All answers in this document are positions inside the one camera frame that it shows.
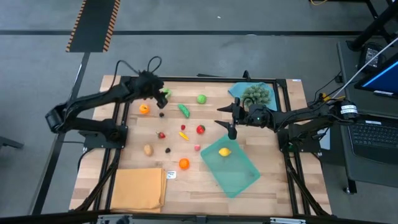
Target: black and orange striped tape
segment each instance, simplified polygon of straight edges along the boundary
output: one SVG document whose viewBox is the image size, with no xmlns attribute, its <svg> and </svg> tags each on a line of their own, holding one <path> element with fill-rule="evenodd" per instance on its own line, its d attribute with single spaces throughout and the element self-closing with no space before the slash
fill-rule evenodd
<svg viewBox="0 0 398 224">
<path fill-rule="evenodd" d="M 120 0 L 83 0 L 67 52 L 107 52 Z"/>
</svg>

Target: monitor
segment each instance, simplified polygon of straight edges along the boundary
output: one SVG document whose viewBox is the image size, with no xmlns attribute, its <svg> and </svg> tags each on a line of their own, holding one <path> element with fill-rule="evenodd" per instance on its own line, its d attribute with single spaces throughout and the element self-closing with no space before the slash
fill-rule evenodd
<svg viewBox="0 0 398 224">
<path fill-rule="evenodd" d="M 380 70 L 355 84 L 355 88 L 380 95 L 398 96 L 398 53 L 386 61 Z"/>
</svg>

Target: green plate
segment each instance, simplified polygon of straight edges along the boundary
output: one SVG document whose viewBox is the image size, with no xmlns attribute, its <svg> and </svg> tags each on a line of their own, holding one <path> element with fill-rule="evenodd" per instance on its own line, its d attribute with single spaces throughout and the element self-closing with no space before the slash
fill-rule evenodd
<svg viewBox="0 0 398 224">
<path fill-rule="evenodd" d="M 227 147 L 231 154 L 223 157 L 218 151 Z M 239 144 L 227 135 L 214 142 L 200 153 L 217 182 L 229 198 L 234 198 L 260 178 L 260 172 L 254 167 Z"/>
</svg>

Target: orange towel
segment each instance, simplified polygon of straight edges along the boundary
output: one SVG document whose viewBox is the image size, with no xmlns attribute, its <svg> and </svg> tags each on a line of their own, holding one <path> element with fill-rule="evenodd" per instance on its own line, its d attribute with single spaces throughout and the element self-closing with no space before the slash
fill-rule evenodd
<svg viewBox="0 0 398 224">
<path fill-rule="evenodd" d="M 160 212 L 164 205 L 166 172 L 154 169 L 116 171 L 111 209 L 133 212 Z"/>
</svg>

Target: lemon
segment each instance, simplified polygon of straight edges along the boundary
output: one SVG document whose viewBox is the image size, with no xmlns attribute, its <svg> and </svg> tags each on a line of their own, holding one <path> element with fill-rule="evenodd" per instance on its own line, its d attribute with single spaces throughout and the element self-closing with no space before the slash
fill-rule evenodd
<svg viewBox="0 0 398 224">
<path fill-rule="evenodd" d="M 221 156 L 229 156 L 230 154 L 231 154 L 231 150 L 229 150 L 228 148 L 222 148 L 222 149 L 220 149 L 219 151 L 218 151 L 218 153 L 221 155 Z"/>
</svg>

